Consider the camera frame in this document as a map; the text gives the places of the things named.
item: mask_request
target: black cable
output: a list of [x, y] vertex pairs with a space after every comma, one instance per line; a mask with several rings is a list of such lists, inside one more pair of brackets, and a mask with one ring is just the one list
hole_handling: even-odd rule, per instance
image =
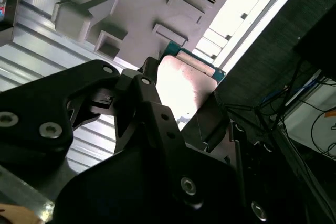
[[315, 82], [318, 83], [318, 84], [321, 84], [321, 85], [327, 85], [327, 86], [336, 87], [336, 83], [327, 83], [327, 82], [317, 81], [317, 80], [315, 80]]
[[300, 100], [300, 99], [297, 99], [297, 100], [300, 101], [300, 102], [303, 102], [303, 103], [305, 103], [305, 104], [307, 104], [307, 105], [309, 105], [309, 106], [311, 106], [312, 108], [314, 108], [314, 109], [316, 109], [316, 110], [318, 110], [318, 111], [325, 112], [324, 110], [320, 110], [319, 108], [316, 108], [314, 105], [312, 105], [312, 104], [310, 104], [310, 103], [308, 103], [308, 102], [302, 101], [302, 100]]
[[[283, 130], [284, 130], [284, 132], [285, 132], [285, 134], [286, 134], [286, 137], [287, 137], [287, 139], [288, 139], [290, 145], [291, 145], [292, 148], [296, 151], [296, 153], [298, 154], [298, 156], [301, 158], [301, 160], [302, 160], [302, 162], [303, 162], [303, 165], [304, 165], [304, 168], [305, 168], [305, 170], [306, 170], [306, 173], [307, 173], [307, 175], [308, 175], [308, 178], [309, 178], [311, 184], [315, 186], [315, 183], [314, 183], [314, 181], [313, 181], [312, 178], [311, 178], [311, 175], [310, 175], [310, 172], [309, 172], [308, 165], [306, 164], [305, 160], [303, 160], [301, 154], [300, 154], [299, 151], [296, 149], [294, 143], [292, 142], [292, 139], [291, 139], [291, 138], [289, 137], [289, 135], [288, 135], [287, 127], [286, 127], [286, 125], [285, 125], [285, 119], [284, 119], [283, 116], [281, 117], [281, 122], [282, 122], [282, 125], [283, 125]], [[333, 213], [333, 211], [332, 211], [332, 208], [331, 208], [331, 206], [329, 205], [328, 201], [324, 198], [324, 196], [323, 196], [322, 194], [320, 194], [320, 197], [321, 197], [321, 198], [323, 199], [323, 201], [325, 202], [325, 204], [326, 204], [326, 206], [327, 206], [327, 208], [328, 208], [329, 214], [330, 214], [331, 217], [332, 217], [333, 222], [336, 223], [336, 217], [335, 217], [335, 215], [334, 215], [334, 213]]]
[[289, 85], [288, 85], [288, 89], [286, 90], [285, 98], [283, 99], [283, 102], [282, 102], [281, 106], [279, 107], [279, 109], [278, 109], [278, 111], [277, 111], [277, 112], [278, 112], [278, 113], [277, 113], [278, 115], [277, 115], [277, 117], [276, 117], [276, 119], [275, 119], [275, 121], [274, 121], [274, 124], [273, 124], [273, 126], [272, 126], [272, 130], [274, 130], [275, 127], [278, 125], [280, 118], [282, 117], [282, 115], [283, 115], [283, 114], [285, 113], [285, 111], [286, 111], [286, 103], [287, 103], [287, 101], [289, 100], [290, 94], [291, 94], [292, 89], [293, 89], [293, 86], [294, 86], [294, 82], [295, 82], [295, 80], [296, 80], [296, 78], [297, 78], [297, 76], [298, 76], [298, 73], [299, 73], [300, 66], [301, 66], [302, 62], [303, 62], [303, 60], [300, 59], [300, 60], [298, 61], [297, 65], [296, 65], [296, 67], [295, 67], [295, 71], [294, 71], [293, 77], [292, 77], [292, 79], [291, 79], [291, 81], [290, 81], [290, 83], [289, 83]]
[[314, 140], [314, 137], [313, 137], [313, 130], [314, 130], [314, 126], [315, 126], [317, 120], [318, 120], [322, 115], [324, 115], [326, 112], [333, 111], [333, 110], [335, 110], [335, 109], [336, 109], [336, 107], [332, 107], [331, 109], [322, 111], [322, 113], [319, 114], [319, 115], [316, 117], [316, 119], [314, 120], [314, 122], [313, 122], [313, 124], [312, 124], [312, 126], [311, 126], [311, 129], [310, 129], [310, 137], [311, 137], [311, 141], [313, 142], [313, 145], [315, 146], [315, 148], [316, 148], [317, 150], [319, 150], [319, 152], [320, 152], [322, 155], [328, 156], [328, 157], [330, 157], [331, 159], [336, 159], [336, 155], [332, 155], [332, 154], [330, 154], [330, 151], [336, 146], [336, 142], [330, 144], [330, 145], [328, 146], [327, 150], [324, 151], [322, 148], [320, 148], [320, 147], [316, 144], [316, 142], [315, 142], [315, 140]]
[[272, 104], [270, 104], [270, 107], [271, 107], [271, 109], [273, 110], [273, 112], [276, 113], [276, 112], [275, 112], [275, 109], [273, 108], [273, 105], [272, 105]]
[[282, 89], [279, 93], [275, 94], [274, 96], [267, 99], [266, 101], [260, 103], [258, 106], [262, 109], [263, 107], [267, 106], [269, 103], [272, 103], [275, 100], [278, 100], [281, 96], [283, 96], [286, 93], [287, 90], [288, 90], [288, 87]]

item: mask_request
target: gray molded part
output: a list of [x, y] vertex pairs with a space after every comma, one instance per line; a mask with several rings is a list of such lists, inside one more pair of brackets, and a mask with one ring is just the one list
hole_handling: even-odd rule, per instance
[[13, 27], [0, 31], [0, 47], [13, 41]]
[[196, 24], [199, 24], [201, 18], [204, 16], [204, 12], [184, 0], [168, 0], [167, 4], [171, 8], [178, 10], [182, 15], [190, 18]]
[[100, 32], [95, 51], [114, 59], [118, 55], [126, 35], [126, 31], [122, 31], [117, 27], [106, 27], [105, 30]]
[[[72, 1], [85, 3], [89, 0]], [[118, 58], [136, 67], [141, 67], [149, 56], [158, 59], [159, 52], [167, 46], [169, 40], [153, 32], [155, 24], [161, 24], [187, 38], [188, 42], [183, 47], [192, 51], [226, 0], [216, 0], [212, 8], [204, 0], [183, 1], [187, 3], [186, 6], [191, 5], [204, 13], [199, 24], [181, 13], [180, 8], [168, 5], [168, 0], [119, 0], [113, 14], [103, 21], [104, 24], [114, 25], [128, 32], [119, 48]], [[102, 22], [90, 30], [87, 41], [96, 45], [101, 30], [105, 30]]]
[[87, 9], [92, 15], [90, 27], [111, 15], [116, 8], [118, 0], [91, 0], [82, 4], [82, 8]]
[[84, 41], [92, 19], [93, 16], [88, 10], [76, 3], [66, 2], [59, 5], [55, 29], [71, 39]]
[[130, 78], [134, 78], [134, 76], [138, 76], [138, 75], [142, 75], [142, 73], [136, 71], [136, 70], [133, 70], [133, 69], [129, 69], [129, 68], [125, 68], [120, 75], [125, 75], [125, 76], [128, 76]]
[[76, 41], [83, 42], [92, 26], [113, 13], [118, 0], [90, 0], [77, 4], [70, 0], [54, 6], [51, 21], [56, 31]]
[[186, 38], [183, 38], [182, 36], [160, 24], [155, 24], [153, 31], [161, 38], [167, 40], [167, 42], [173, 41], [179, 44], [181, 47], [185, 46], [188, 41]]
[[64, 4], [69, 2], [70, 0], [64, 0], [64, 1], [60, 1], [55, 3], [54, 5], [54, 10], [53, 10], [53, 14], [51, 15], [51, 22], [55, 23], [56, 22], [56, 17], [58, 15], [58, 11], [59, 11], [59, 7]]

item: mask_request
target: cable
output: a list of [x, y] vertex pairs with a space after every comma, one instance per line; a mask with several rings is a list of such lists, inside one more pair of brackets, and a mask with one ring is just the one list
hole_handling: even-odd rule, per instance
[[300, 100], [300, 99], [297, 99], [297, 100], [300, 101], [300, 102], [303, 102], [303, 103], [305, 103], [305, 104], [307, 104], [307, 105], [309, 105], [309, 106], [311, 106], [312, 108], [314, 108], [314, 109], [316, 109], [316, 110], [318, 110], [318, 111], [325, 112], [324, 110], [320, 110], [319, 108], [316, 108], [314, 105], [312, 105], [312, 104], [310, 104], [310, 103], [308, 103], [308, 102], [302, 101], [302, 100]]
[[323, 81], [315, 81], [316, 83], [318, 84], [321, 84], [321, 85], [328, 85], [328, 86], [333, 86], [336, 88], [336, 83], [327, 83], [327, 82], [323, 82]]
[[336, 142], [330, 144], [330, 145], [328, 146], [327, 150], [324, 151], [322, 148], [320, 148], [320, 147], [316, 144], [316, 142], [315, 142], [315, 140], [314, 140], [314, 137], [313, 137], [313, 130], [314, 130], [314, 126], [315, 126], [317, 120], [318, 120], [323, 114], [325, 114], [326, 112], [329, 112], [329, 111], [333, 111], [333, 110], [335, 110], [335, 109], [336, 109], [336, 106], [335, 106], [335, 107], [332, 107], [331, 109], [322, 111], [322, 113], [319, 114], [319, 115], [317, 116], [317, 118], [314, 120], [314, 122], [313, 122], [313, 124], [312, 124], [312, 126], [311, 126], [311, 129], [310, 129], [310, 137], [311, 137], [311, 141], [313, 142], [313, 145], [315, 146], [315, 148], [316, 148], [317, 150], [319, 150], [320, 153], [321, 153], [322, 155], [328, 156], [328, 157], [330, 157], [331, 159], [336, 159], [336, 155], [332, 155], [332, 154], [330, 154], [330, 151], [336, 146]]
[[297, 63], [297, 66], [295, 67], [295, 71], [294, 71], [293, 77], [292, 77], [292, 79], [291, 79], [291, 81], [290, 81], [290, 83], [288, 85], [288, 89], [287, 89], [285, 98], [283, 99], [283, 102], [282, 102], [281, 106], [279, 107], [279, 109], [277, 111], [278, 115], [277, 115], [277, 117], [276, 117], [276, 119], [274, 121], [274, 124], [273, 124], [272, 128], [271, 128], [272, 130], [274, 130], [275, 127], [278, 125], [280, 118], [282, 117], [282, 115], [286, 111], [286, 103], [289, 100], [289, 96], [290, 96], [290, 94], [292, 92], [293, 85], [294, 85], [294, 82], [296, 80], [296, 77], [298, 76], [298, 73], [299, 73], [300, 66], [301, 66], [302, 62], [303, 62], [303, 60], [300, 59], [298, 61], [298, 63]]
[[271, 109], [273, 110], [273, 112], [275, 113], [275, 109], [273, 108], [273, 105], [272, 105], [272, 104], [270, 104], [270, 107], [271, 107]]
[[307, 173], [307, 175], [308, 175], [308, 178], [309, 178], [311, 184], [315, 186], [316, 191], [320, 194], [320, 197], [323, 199], [324, 203], [326, 204], [326, 206], [327, 206], [327, 208], [328, 208], [328, 212], [329, 212], [329, 214], [330, 214], [330, 216], [331, 216], [333, 222], [336, 223], [336, 217], [335, 217], [335, 215], [334, 215], [334, 212], [332, 211], [332, 208], [331, 208], [329, 202], [328, 202], [328, 201], [324, 198], [324, 196], [320, 193], [320, 191], [318, 190], [318, 188], [316, 188], [316, 185], [315, 185], [315, 183], [314, 183], [314, 181], [313, 181], [313, 179], [312, 179], [312, 177], [311, 177], [311, 175], [310, 175], [308, 165], [306, 164], [305, 160], [302, 158], [301, 154], [300, 154], [299, 151], [296, 149], [294, 143], [292, 142], [291, 138], [290, 138], [289, 135], [288, 135], [287, 127], [286, 127], [286, 125], [285, 125], [285, 120], [284, 120], [284, 117], [283, 117], [283, 116], [281, 117], [281, 122], [282, 122], [282, 125], [283, 125], [283, 131], [284, 131], [285, 134], [286, 134], [286, 137], [287, 137], [287, 139], [288, 139], [288, 142], [290, 143], [290, 145], [292, 146], [292, 148], [296, 151], [296, 153], [297, 153], [298, 156], [300, 157], [301, 161], [303, 162], [304, 168], [305, 168], [305, 170], [306, 170], [306, 173]]
[[[293, 93], [294, 93], [294, 92], [298, 92], [298, 91], [300, 91], [301, 89], [309, 88], [309, 87], [313, 86], [315, 83], [316, 83], [316, 82], [315, 82], [315, 79], [314, 79], [314, 80], [312, 80], [309, 84], [307, 84], [307, 85], [305, 85], [305, 86], [303, 86], [303, 87], [301, 87], [301, 88], [297, 88], [297, 89], [293, 90]], [[275, 95], [277, 95], [277, 94], [279, 94], [279, 93], [282, 93], [282, 92], [286, 91], [287, 89], [288, 89], [288, 87], [285, 87], [285, 88], [282, 89], [282, 90], [274, 91], [274, 92], [268, 94], [268, 95], [262, 100], [262, 102], [261, 102], [260, 105], [262, 105], [262, 104], [263, 104], [264, 102], [266, 102], [267, 100], [271, 99], [273, 96], [275, 96]]]

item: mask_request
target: screw hole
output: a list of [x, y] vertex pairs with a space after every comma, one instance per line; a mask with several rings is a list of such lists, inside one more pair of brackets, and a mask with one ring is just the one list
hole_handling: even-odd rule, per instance
[[191, 182], [189, 182], [189, 181], [186, 181], [186, 182], [184, 183], [184, 185], [185, 185], [185, 187], [186, 187], [189, 191], [191, 191], [191, 190], [194, 189], [193, 185], [192, 185]]
[[56, 132], [56, 128], [53, 126], [47, 126], [46, 131], [54, 134]]
[[146, 78], [141, 78], [141, 81], [145, 84], [151, 84], [151, 82], [147, 80]]
[[166, 114], [161, 114], [161, 117], [163, 120], [166, 120], [166, 121], [169, 120], [169, 117]]
[[175, 139], [176, 136], [174, 133], [171, 133], [171, 132], [167, 132], [167, 136], [170, 138], [170, 139]]
[[10, 123], [12, 120], [13, 120], [12, 117], [9, 115], [0, 116], [0, 122], [2, 123]]
[[109, 67], [103, 67], [103, 70], [107, 73], [113, 73], [113, 69], [111, 69]]

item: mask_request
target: silver bolt head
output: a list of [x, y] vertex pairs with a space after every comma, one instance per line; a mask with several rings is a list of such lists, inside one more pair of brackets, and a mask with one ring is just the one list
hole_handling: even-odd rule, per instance
[[187, 178], [187, 177], [183, 177], [181, 179], [181, 187], [182, 187], [182, 190], [184, 190], [184, 192], [190, 196], [193, 196], [196, 194], [196, 185], [195, 183]]
[[17, 124], [19, 117], [8, 111], [0, 112], [0, 127], [12, 127]]
[[103, 67], [103, 70], [107, 73], [113, 73], [113, 69], [111, 69], [109, 67]]
[[252, 201], [251, 208], [253, 213], [255, 214], [255, 216], [258, 217], [259, 220], [261, 220], [262, 222], [267, 221], [266, 213], [258, 203]]
[[44, 123], [39, 128], [40, 135], [45, 138], [56, 139], [62, 134], [62, 127], [57, 123]]
[[147, 80], [146, 78], [142, 78], [141, 81], [145, 84], [151, 84], [151, 82]]

